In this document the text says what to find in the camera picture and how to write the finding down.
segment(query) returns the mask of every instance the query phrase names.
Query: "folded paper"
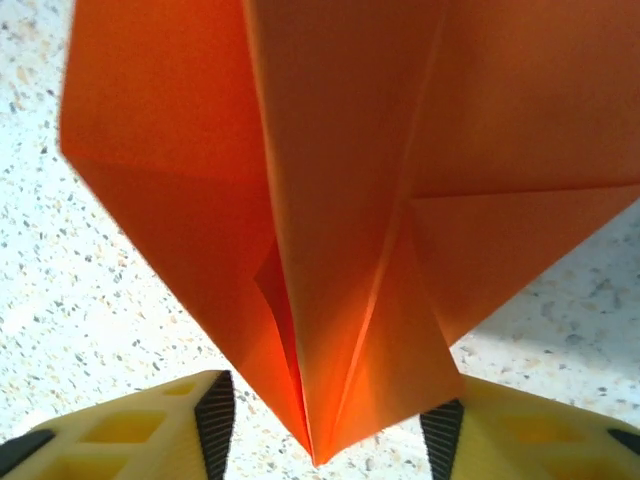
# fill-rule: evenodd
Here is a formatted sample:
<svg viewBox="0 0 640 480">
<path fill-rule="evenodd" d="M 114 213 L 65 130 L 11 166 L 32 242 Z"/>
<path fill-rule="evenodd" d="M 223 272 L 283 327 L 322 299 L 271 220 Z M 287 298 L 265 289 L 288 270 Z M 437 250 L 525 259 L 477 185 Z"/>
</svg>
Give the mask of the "folded paper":
<svg viewBox="0 0 640 480">
<path fill-rule="evenodd" d="M 62 150 L 315 463 L 640 196 L 640 4 L 78 0 Z"/>
</svg>

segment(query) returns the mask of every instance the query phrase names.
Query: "yellow plastic object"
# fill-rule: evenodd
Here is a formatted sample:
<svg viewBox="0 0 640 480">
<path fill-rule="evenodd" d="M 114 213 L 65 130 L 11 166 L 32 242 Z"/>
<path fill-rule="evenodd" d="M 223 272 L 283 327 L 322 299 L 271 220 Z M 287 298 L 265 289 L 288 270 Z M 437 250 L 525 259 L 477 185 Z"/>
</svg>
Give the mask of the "yellow plastic object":
<svg viewBox="0 0 640 480">
<path fill-rule="evenodd" d="M 434 480 L 638 480 L 640 430 L 465 377 L 465 394 L 421 415 Z"/>
<path fill-rule="evenodd" d="M 233 420 L 230 373 L 202 372 L 39 425 L 55 437 L 0 477 L 222 479 Z"/>
</svg>

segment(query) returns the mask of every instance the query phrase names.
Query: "speckled countertop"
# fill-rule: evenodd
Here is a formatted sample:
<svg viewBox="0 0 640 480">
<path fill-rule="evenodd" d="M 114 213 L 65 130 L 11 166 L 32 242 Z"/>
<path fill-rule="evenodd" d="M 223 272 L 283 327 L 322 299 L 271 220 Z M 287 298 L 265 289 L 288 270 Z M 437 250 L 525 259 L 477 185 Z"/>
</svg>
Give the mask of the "speckled countertop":
<svg viewBox="0 0 640 480">
<path fill-rule="evenodd" d="M 70 7 L 0 0 L 0 440 L 228 366 L 60 157 Z M 640 203 L 453 350 L 464 372 L 640 426 Z M 416 419 L 315 470 L 236 384 L 231 479 L 428 478 Z"/>
</svg>

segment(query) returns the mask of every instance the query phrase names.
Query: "orange paper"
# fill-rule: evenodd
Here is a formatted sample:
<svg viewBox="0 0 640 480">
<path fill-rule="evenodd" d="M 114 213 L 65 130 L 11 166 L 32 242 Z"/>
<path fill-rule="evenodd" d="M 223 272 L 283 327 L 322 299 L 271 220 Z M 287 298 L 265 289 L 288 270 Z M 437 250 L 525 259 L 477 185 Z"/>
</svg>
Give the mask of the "orange paper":
<svg viewBox="0 0 640 480">
<path fill-rule="evenodd" d="M 78 0 L 61 143 L 319 464 L 640 196 L 639 85 L 635 0 Z"/>
</svg>

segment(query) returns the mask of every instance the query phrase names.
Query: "terrazzo surface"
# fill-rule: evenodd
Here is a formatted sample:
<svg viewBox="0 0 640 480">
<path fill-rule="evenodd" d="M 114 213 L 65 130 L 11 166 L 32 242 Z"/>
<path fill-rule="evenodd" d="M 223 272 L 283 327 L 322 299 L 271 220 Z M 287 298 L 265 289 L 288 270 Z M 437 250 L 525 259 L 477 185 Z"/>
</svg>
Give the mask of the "terrazzo surface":
<svg viewBox="0 0 640 480">
<path fill-rule="evenodd" d="M 70 11 L 68 0 L 0 0 L 0 441 L 229 366 L 59 154 Z M 453 352 L 466 373 L 640 426 L 640 203 Z M 236 387 L 230 479 L 429 478 L 415 418 L 314 469 Z"/>
</svg>

